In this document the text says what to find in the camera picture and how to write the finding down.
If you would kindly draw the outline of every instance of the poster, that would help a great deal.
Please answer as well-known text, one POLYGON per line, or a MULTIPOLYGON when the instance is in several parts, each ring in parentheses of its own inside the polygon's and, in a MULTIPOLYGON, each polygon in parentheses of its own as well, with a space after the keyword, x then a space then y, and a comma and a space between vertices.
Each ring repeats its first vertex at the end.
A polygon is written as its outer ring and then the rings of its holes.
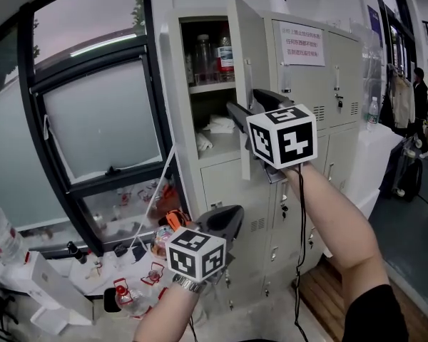
POLYGON ((322 35, 322 29, 281 21, 284 64, 325 66, 322 35))
POLYGON ((371 6, 368 5, 368 11, 370 13, 371 29, 379 34, 380 48, 384 48, 384 43, 382 42, 382 30, 380 28, 379 13, 375 11, 371 6))

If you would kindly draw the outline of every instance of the black sleeve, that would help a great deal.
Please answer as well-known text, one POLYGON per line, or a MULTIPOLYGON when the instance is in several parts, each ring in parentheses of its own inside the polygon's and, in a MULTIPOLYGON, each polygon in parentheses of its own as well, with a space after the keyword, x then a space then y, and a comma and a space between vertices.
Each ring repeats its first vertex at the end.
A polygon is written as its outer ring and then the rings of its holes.
POLYGON ((406 322, 390 285, 367 291, 347 310, 342 342, 401 342, 408 339, 406 322))

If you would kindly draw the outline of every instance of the cabinet shelf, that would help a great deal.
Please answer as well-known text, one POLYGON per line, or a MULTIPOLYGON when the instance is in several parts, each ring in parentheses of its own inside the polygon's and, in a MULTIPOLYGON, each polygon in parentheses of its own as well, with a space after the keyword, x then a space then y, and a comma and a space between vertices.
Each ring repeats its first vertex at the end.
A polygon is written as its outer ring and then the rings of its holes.
POLYGON ((240 136, 238 128, 233 134, 212 134, 203 131, 203 135, 213 144, 212 148, 198 152, 198 163, 200 168, 217 165, 227 161, 241 158, 240 136))
POLYGON ((228 90, 235 88, 236 84, 232 83, 211 83, 209 85, 192 86, 188 89, 190 94, 208 93, 210 91, 228 90))

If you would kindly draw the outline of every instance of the open cabinet door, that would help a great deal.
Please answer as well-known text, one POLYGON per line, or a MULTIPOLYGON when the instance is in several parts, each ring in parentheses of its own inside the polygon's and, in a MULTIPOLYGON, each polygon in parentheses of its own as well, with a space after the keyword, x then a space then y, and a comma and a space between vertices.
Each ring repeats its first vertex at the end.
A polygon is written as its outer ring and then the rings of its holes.
MULTIPOLYGON (((227 0, 236 98, 249 110, 253 88, 270 89, 270 71, 266 46, 265 23, 243 0, 227 0)), ((246 135, 240 134, 243 179, 250 180, 250 153, 245 149, 246 135)))

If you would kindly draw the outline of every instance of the sky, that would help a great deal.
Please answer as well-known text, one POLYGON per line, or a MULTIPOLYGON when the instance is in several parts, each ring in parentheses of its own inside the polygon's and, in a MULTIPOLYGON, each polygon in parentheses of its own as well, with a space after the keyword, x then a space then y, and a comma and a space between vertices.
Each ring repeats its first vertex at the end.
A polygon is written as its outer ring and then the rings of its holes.
POLYGON ((131 28, 135 0, 57 0, 35 13, 35 63, 76 44, 131 28))

